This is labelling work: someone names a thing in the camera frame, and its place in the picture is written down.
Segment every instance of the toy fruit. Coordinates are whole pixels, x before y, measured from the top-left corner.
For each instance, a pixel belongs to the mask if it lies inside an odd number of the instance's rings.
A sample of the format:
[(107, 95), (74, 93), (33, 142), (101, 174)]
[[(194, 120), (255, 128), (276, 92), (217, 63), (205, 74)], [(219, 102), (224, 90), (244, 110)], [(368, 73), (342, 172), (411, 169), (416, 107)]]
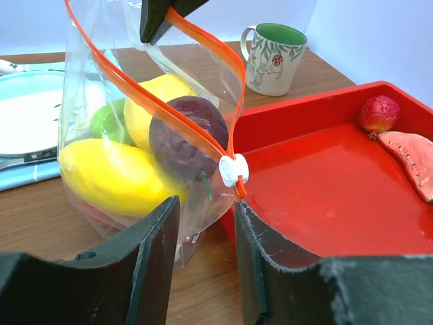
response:
[(125, 99), (116, 100), (96, 111), (90, 122), (93, 137), (110, 139), (122, 144), (134, 144), (123, 118), (124, 103)]
[[(140, 85), (163, 102), (184, 95), (198, 96), (194, 89), (175, 74), (164, 74), (149, 81), (144, 81)], [(125, 100), (123, 114), (128, 132), (135, 145), (143, 150), (150, 151), (149, 125), (152, 115), (130, 98)]]
[(60, 151), (62, 179), (92, 206), (124, 217), (146, 217), (169, 196), (183, 204), (181, 179), (169, 175), (152, 153), (107, 139), (72, 142)]
[(402, 164), (418, 194), (433, 202), (433, 142), (419, 134), (398, 131), (379, 134), (379, 141)]
[[(167, 104), (213, 136), (224, 150), (227, 149), (227, 126), (218, 108), (210, 101), (201, 97), (183, 96)], [(208, 195), (212, 199), (207, 180), (213, 175), (218, 162), (205, 156), (157, 118), (153, 118), (150, 123), (149, 135), (150, 147), (160, 165), (178, 173), (183, 179), (204, 181)]]
[(397, 122), (400, 106), (391, 98), (381, 95), (369, 98), (359, 115), (359, 124), (369, 132), (369, 139), (377, 139), (380, 132), (390, 130)]

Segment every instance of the red tray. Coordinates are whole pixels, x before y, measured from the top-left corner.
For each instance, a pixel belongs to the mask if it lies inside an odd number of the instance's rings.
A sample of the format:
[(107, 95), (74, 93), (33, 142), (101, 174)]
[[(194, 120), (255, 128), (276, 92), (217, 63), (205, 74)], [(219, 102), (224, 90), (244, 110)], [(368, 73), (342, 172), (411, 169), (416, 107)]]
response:
[[(237, 123), (235, 151), (250, 166), (246, 202), (319, 256), (433, 253), (433, 204), (357, 124), (375, 95), (400, 105), (394, 131), (433, 139), (433, 110), (386, 82), (252, 108)], [(233, 209), (221, 221), (235, 241)]]

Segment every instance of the plastic bag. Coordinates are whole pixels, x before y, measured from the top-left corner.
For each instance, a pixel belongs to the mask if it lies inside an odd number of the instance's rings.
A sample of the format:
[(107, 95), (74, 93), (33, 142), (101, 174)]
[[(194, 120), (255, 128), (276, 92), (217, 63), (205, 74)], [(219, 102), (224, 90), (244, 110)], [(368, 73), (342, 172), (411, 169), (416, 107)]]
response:
[(58, 161), (71, 203), (109, 238), (177, 195), (178, 243), (191, 245), (246, 195), (248, 176), (227, 187), (219, 170), (221, 157), (235, 160), (242, 61), (173, 9), (171, 28), (150, 45), (139, 39), (141, 1), (65, 4)]

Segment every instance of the wooden table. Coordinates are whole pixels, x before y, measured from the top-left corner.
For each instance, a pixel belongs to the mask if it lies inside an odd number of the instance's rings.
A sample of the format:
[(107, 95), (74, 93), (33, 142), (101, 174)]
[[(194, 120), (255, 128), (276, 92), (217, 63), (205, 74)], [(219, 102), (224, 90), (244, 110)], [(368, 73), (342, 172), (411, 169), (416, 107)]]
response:
[[(239, 54), (239, 43), (230, 43)], [(63, 53), (5, 56), (15, 63), (54, 62)], [(197, 63), (200, 58), (191, 58)], [(128, 64), (139, 66), (138, 56)], [(292, 88), (283, 97), (265, 97), (246, 90), (246, 108), (339, 89), (353, 83), (307, 50)], [(102, 239), (85, 218), (72, 208), (60, 178), (0, 192), (0, 250), (27, 251), (44, 259), (72, 259)], [(187, 267), (174, 273), (167, 324), (242, 324), (235, 247), (222, 225), (206, 230)]]

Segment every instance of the yellow fruit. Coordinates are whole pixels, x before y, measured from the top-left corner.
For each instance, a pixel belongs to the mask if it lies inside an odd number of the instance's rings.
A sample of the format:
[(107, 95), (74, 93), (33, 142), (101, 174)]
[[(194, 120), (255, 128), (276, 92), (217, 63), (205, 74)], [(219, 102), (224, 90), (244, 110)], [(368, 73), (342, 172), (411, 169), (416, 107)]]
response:
[(143, 218), (169, 196), (179, 196), (181, 204), (187, 198), (185, 184), (168, 175), (151, 153), (107, 139), (68, 144), (59, 166), (74, 193), (105, 212)]
[[(199, 97), (193, 88), (175, 74), (164, 74), (139, 85), (166, 103), (186, 95)], [(149, 125), (152, 115), (127, 98), (124, 103), (123, 116), (128, 133), (135, 145), (150, 152)]]

